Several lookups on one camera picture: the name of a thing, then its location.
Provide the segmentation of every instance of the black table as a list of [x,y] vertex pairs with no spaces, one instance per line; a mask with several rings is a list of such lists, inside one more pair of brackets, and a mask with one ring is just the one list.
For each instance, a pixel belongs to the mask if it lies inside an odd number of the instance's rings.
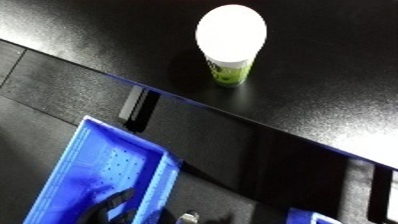
[[[217,87],[194,41],[209,10],[258,11],[268,39],[250,78]],[[398,168],[393,0],[4,0],[0,38]]]
[[[4,42],[0,59],[2,220],[20,222],[73,126],[90,114],[120,127],[117,114],[131,85]],[[278,223],[287,208],[297,207],[348,223],[368,223],[370,163],[347,160],[287,134],[163,96],[140,135],[199,169],[184,166],[165,221],[192,208],[205,223]]]

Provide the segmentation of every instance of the white cup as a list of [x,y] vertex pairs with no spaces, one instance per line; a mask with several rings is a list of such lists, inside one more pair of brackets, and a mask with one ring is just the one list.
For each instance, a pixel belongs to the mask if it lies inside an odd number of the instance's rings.
[[267,37],[267,26],[254,10],[225,5],[208,12],[196,29],[196,42],[204,53],[217,84],[243,83]]

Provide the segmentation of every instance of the blue plastic container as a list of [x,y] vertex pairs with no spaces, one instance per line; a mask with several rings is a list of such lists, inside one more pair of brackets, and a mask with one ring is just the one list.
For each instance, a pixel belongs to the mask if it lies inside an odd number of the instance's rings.
[[164,148],[86,116],[24,223],[76,223],[90,206],[130,187],[134,197],[110,218],[136,209],[133,224],[157,223],[180,165]]

